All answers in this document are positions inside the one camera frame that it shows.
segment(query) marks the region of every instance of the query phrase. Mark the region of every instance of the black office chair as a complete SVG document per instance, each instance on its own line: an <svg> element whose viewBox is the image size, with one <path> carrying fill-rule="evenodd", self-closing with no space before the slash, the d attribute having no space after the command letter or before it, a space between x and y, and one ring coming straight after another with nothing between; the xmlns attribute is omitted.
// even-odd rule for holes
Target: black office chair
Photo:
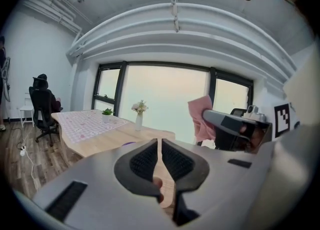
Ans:
<svg viewBox="0 0 320 230"><path fill-rule="evenodd" d="M38 143L39 138L49 135L50 146L53 146L51 134L59 134L58 124L51 117L51 98L52 93L48 90L48 82L44 79L33 78L33 87L29 87L31 101L34 107L33 121L37 128L42 131L42 134L36 137L35 141Z"/></svg>

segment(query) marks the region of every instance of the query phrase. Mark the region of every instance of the pink checkered tablecloth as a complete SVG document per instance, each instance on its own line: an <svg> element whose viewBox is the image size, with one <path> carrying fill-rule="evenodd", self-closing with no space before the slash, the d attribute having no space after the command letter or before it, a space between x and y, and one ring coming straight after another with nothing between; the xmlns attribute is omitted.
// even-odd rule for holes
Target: pink checkered tablecloth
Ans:
<svg viewBox="0 0 320 230"><path fill-rule="evenodd" d="M129 123L115 116L111 117L109 123L104 123L101 115L99 110L63 112L58 113L58 118L71 143L78 143Z"/></svg>

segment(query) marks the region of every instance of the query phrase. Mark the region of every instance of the window frame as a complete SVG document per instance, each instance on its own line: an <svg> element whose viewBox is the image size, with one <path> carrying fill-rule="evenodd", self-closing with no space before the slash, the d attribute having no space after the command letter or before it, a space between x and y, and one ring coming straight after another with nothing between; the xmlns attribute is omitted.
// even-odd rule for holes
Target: window frame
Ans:
<svg viewBox="0 0 320 230"><path fill-rule="evenodd" d="M212 100L212 106L213 106L213 102L215 100L217 79L233 82L233 83L248 87L247 107L249 105L253 104L254 81L247 79L247 78L244 78L244 77L239 76L234 73L230 73L230 72L223 71L223 70L218 70L215 67L209 68L209 67L205 67L205 66L184 64L184 63L159 62L159 61L132 61L132 62L120 61L120 62L116 62L116 63L108 63L108 64L100 64L99 65L99 68L98 68L98 71L96 74L96 78L95 78L94 88L93 88L93 96L92 96L92 104L91 104L92 109L95 108L95 101L100 100L103 102L113 104L114 105L113 115L114 116L119 115L121 94L122 94L122 90L123 90L126 70L127 70L127 66L130 66L130 65L162 66L162 67L173 67L173 68L182 68L182 69L209 72L210 80L209 80L209 87L208 87L208 95L210 96L210 98ZM117 81L116 88L115 88L114 99L97 95L99 81L100 81L102 71L113 70L113 69L120 69L118 81Z"/></svg>
<svg viewBox="0 0 320 230"><path fill-rule="evenodd" d="M97 73L96 73L96 77L95 77L94 88L93 88L92 103L91 103L92 109L95 108L96 100L99 100L99 101L113 104L113 115L114 116L119 115L118 108L120 106L120 99L121 99L121 94L122 94L122 88L124 85L126 68L127 68L126 61L122 61L119 63L100 64L99 65ZM98 88L99 88L101 73L103 71L118 70L118 69L120 69L120 71L119 71L119 76L118 76L118 80L117 80L116 87L115 87L114 99L98 95Z"/></svg>

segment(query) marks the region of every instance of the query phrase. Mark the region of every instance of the flower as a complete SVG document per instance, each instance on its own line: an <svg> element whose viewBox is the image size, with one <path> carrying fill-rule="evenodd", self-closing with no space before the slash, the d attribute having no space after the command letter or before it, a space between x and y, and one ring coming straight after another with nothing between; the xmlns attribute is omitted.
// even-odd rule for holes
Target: flower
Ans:
<svg viewBox="0 0 320 230"><path fill-rule="evenodd" d="M131 109L132 109L132 110L136 110L138 107L139 107L139 104L133 104L132 107L131 107Z"/></svg>
<svg viewBox="0 0 320 230"><path fill-rule="evenodd" d="M131 109L141 115L142 112L145 112L148 109L148 107L146 106L146 102L141 100L140 102L133 104Z"/></svg>

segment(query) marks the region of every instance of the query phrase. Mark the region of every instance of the floor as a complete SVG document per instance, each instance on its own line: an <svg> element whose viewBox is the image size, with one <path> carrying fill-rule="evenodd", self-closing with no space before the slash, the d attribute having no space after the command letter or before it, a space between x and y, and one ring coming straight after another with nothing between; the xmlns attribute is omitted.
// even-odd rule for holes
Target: floor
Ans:
<svg viewBox="0 0 320 230"><path fill-rule="evenodd" d="M10 125L6 124L5 132L0 132L0 168L4 171L11 186L31 199L36 193L37 187L40 188L60 175L68 169L68 166L58 149L59 136L52 135L53 147L50 147L49 136L40 138L39 143L36 143L35 137L40 135L41 131L36 127L33 128L32 123L25 123L26 151L34 163L33 180L31 161L27 155L21 157L20 150L17 149L21 137L19 129L21 129L20 122L12 122ZM69 163L73 165L80 159L79 155L72 153L69 157ZM164 210L169 216L172 216L174 204Z"/></svg>

